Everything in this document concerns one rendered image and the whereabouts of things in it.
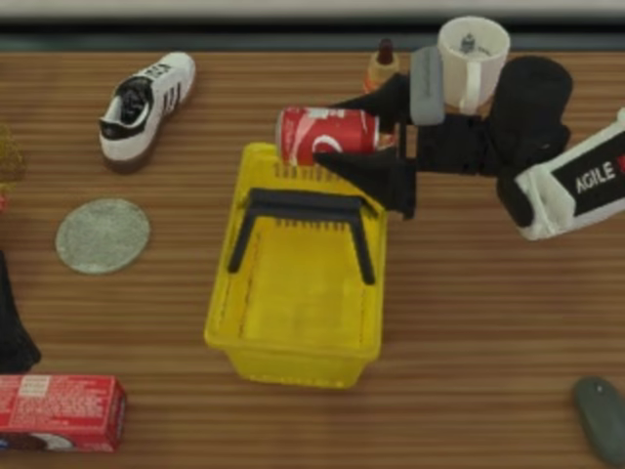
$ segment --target white sneaker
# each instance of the white sneaker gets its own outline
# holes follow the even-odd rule
[[[174,52],[115,88],[100,119],[100,143],[109,169],[132,173],[149,161],[164,118],[187,100],[194,79],[191,56]]]

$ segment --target brown bottle cap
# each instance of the brown bottle cap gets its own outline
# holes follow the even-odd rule
[[[382,39],[378,46],[378,64],[388,65],[393,63],[393,42],[391,39]]]

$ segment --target wooden table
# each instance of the wooden table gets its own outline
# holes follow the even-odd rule
[[[597,373],[625,390],[625,216],[531,243],[492,180],[422,175],[416,220],[390,225],[385,343],[358,386],[243,381],[202,338],[241,149],[273,139],[282,107],[358,93],[367,55],[196,54],[196,93],[152,164],[111,174],[97,118],[158,57],[0,58],[1,117],[30,162],[0,246],[45,356],[34,371],[114,374],[130,395],[117,454],[2,454],[0,467],[603,467],[570,389]],[[625,55],[552,57],[575,79],[578,142],[625,104]],[[153,238],[126,271],[84,277],[57,258],[55,232],[101,196],[139,203]]]

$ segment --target soda can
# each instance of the soda can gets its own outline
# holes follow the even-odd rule
[[[287,107],[277,119],[275,139],[285,163],[313,165],[314,153],[374,151],[379,125],[378,117],[358,109]]]

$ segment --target yellow bin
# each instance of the yellow bin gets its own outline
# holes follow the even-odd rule
[[[248,230],[246,248],[233,269],[235,246],[257,189],[364,200],[357,218],[373,282],[367,282],[363,258],[356,255],[352,225],[264,212]],[[207,344],[225,351],[236,371],[250,380],[353,386],[380,352],[386,221],[377,202],[343,179],[318,166],[286,166],[273,145],[248,145],[209,306]]]

